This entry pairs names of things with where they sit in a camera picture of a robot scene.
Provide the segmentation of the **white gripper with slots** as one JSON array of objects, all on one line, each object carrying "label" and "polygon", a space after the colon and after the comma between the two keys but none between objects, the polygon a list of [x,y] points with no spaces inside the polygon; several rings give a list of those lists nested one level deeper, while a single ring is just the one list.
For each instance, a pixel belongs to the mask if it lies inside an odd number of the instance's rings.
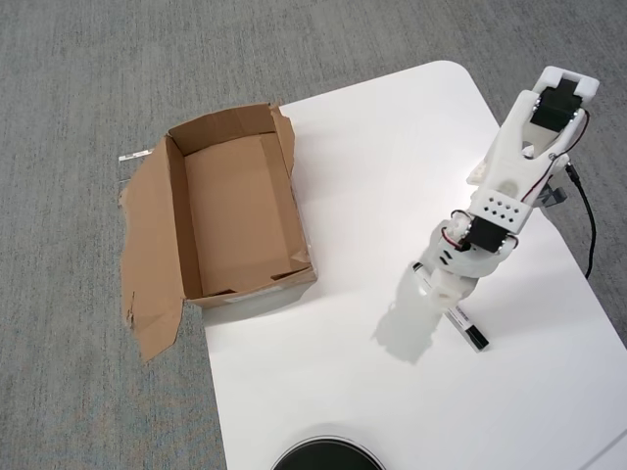
[{"label": "white gripper with slots", "polygon": [[[481,229],[505,235],[493,253],[471,240],[475,222]],[[478,278],[492,274],[517,246],[517,237],[502,227],[466,211],[453,211],[433,230],[423,252],[423,263],[431,272],[426,277],[429,301],[439,309],[457,306],[475,290]]]}]

